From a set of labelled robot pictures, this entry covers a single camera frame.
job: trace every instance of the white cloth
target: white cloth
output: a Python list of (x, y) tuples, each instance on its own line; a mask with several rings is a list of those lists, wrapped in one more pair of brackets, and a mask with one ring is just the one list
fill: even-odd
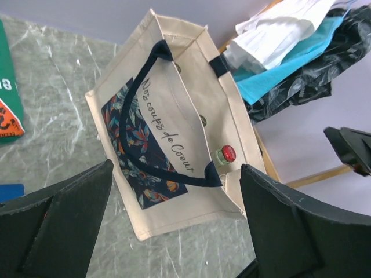
[(281, 64), (296, 44), (311, 36), (336, 0), (284, 0), (236, 25), (238, 37), (225, 51), (234, 68), (261, 73)]

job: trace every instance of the bag handle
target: bag handle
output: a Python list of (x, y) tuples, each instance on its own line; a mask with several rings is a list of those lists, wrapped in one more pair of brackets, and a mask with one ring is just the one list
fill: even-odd
[(168, 44), (163, 39), (157, 42), (152, 48), (151, 54), (149, 55), (147, 61), (144, 63), (144, 66), (139, 71), (137, 77), (132, 83), (126, 98), (124, 99), (121, 114), (120, 114), (120, 124), (119, 124), (119, 139), (121, 146), (125, 155), (128, 159), (141, 171), (152, 175), (154, 177), (161, 178), (163, 180), (174, 181), (181, 184), (202, 186), (202, 187), (218, 187), (222, 186), (219, 179), (219, 175), (216, 171), (213, 162), (210, 162), (205, 168), (205, 178), (194, 178), (187, 175), (174, 173), (164, 169), (155, 168), (141, 162), (136, 158), (130, 151), (128, 141), (126, 139), (126, 122), (129, 117), (130, 106), (133, 102), (134, 96), (137, 93), (138, 88), (146, 78), (147, 74), (151, 70), (152, 66), (155, 64), (157, 58), (161, 58), (165, 61), (173, 61), (172, 53), (168, 47)]

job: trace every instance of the red bottle cap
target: red bottle cap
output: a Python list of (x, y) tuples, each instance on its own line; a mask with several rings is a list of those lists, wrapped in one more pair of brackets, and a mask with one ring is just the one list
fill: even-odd
[(223, 154), (225, 160), (229, 163), (236, 160), (236, 152), (234, 151), (234, 148), (229, 145), (223, 146), (221, 149), (221, 153)]

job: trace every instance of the green booklet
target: green booklet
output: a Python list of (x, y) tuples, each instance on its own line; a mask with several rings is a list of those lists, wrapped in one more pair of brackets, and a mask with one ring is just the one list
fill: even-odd
[(16, 75), (4, 26), (0, 20), (0, 144), (24, 134), (23, 107), (18, 95)]

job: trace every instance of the gray marble surface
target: gray marble surface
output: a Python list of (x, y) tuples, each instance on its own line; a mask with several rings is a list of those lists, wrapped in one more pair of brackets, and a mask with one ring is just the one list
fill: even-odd
[[(118, 46), (1, 16), (26, 134), (0, 147), (2, 183), (26, 193), (106, 157), (84, 93)], [(236, 277), (255, 257), (247, 221), (222, 219), (139, 242), (114, 184), (87, 277)]]

